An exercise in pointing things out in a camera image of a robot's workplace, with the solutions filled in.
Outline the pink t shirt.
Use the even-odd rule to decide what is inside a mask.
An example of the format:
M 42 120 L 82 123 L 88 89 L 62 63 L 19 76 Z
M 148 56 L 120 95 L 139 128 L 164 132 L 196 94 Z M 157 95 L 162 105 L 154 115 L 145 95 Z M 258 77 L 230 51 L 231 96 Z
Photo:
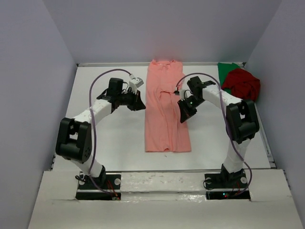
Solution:
M 176 83 L 184 76 L 183 64 L 173 61 L 150 62 L 146 78 L 145 151 L 190 152 L 187 123 L 180 123 Z

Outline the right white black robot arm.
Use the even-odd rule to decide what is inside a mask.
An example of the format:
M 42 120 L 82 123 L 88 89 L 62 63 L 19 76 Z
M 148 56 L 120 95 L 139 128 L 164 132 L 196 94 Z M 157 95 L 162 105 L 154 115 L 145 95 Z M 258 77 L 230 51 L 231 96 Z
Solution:
M 227 155 L 221 166 L 220 173 L 205 174 L 203 186 L 206 190 L 235 189 L 240 192 L 248 189 L 251 178 L 246 178 L 243 167 L 249 168 L 245 161 L 245 153 L 260 125 L 256 106 L 250 99 L 237 98 L 221 89 L 220 83 L 210 77 L 209 81 L 201 81 L 200 73 L 188 75 L 188 91 L 175 87 L 174 94 L 178 95 L 180 122 L 184 123 L 197 113 L 197 107 L 203 102 L 210 102 L 218 107 L 223 115 L 225 130 L 229 137 Z

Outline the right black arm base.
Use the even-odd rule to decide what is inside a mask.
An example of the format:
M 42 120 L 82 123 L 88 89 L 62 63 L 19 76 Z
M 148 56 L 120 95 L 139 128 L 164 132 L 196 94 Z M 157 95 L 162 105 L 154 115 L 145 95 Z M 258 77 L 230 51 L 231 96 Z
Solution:
M 221 181 L 220 173 L 208 173 L 204 175 L 203 187 L 207 200 L 251 199 L 245 173 L 230 181 Z

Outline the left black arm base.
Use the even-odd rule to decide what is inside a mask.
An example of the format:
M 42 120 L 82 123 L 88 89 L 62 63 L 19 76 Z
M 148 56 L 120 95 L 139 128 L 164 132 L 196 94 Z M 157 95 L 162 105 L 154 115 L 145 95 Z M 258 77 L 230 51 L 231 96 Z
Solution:
M 76 175 L 75 179 L 78 182 L 75 196 L 77 200 L 121 200 L 121 174 L 107 173 L 103 184 L 97 178 L 94 179 L 95 184 L 93 184 L 83 173 Z

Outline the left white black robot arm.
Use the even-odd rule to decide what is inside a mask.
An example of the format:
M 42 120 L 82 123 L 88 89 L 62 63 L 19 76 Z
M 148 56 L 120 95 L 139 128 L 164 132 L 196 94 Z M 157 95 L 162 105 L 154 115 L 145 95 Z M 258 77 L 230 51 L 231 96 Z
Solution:
M 60 122 L 56 154 L 75 164 L 94 188 L 103 187 L 106 181 L 105 167 L 95 159 L 96 125 L 119 106 L 126 106 L 131 111 L 146 108 L 138 90 L 143 80 L 132 76 L 127 89 L 123 89 L 123 84 L 123 79 L 111 78 L 108 88 L 89 103 L 89 108 Z

